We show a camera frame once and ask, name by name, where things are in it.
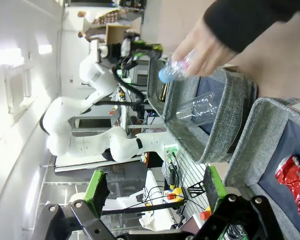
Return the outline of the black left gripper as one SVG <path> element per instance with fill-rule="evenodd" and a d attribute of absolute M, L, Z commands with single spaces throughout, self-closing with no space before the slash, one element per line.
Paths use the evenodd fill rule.
<path fill-rule="evenodd" d="M 110 63 L 128 62 L 134 58 L 148 56 L 152 59 L 160 59 L 163 54 L 163 47 L 159 43 L 148 43 L 143 40 L 123 41 L 120 43 L 108 44 L 106 59 Z"/>

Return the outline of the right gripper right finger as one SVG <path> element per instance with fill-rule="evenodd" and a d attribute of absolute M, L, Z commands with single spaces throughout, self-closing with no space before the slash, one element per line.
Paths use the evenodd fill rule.
<path fill-rule="evenodd" d="M 243 195 L 228 193 L 214 166 L 207 166 L 203 186 L 212 214 L 196 240 L 221 240 L 239 227 L 244 240 L 300 240 L 300 217 L 289 189 L 273 177 L 239 186 Z"/>

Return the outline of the person's left hand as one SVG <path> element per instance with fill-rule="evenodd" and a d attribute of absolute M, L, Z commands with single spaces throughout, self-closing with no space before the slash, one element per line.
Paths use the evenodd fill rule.
<path fill-rule="evenodd" d="M 188 76 L 209 76 L 238 55 L 217 39 L 202 18 L 176 48 L 172 60 L 181 61 L 191 51 L 194 55 L 185 71 Z"/>

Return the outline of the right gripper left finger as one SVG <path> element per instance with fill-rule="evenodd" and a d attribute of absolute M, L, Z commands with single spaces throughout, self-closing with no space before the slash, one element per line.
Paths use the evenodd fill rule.
<path fill-rule="evenodd" d="M 115 240 L 100 219 L 110 191 L 107 174 L 95 170 L 82 199 L 66 206 L 46 204 L 37 220 L 38 240 L 68 240 L 73 232 L 83 231 L 89 240 Z"/>

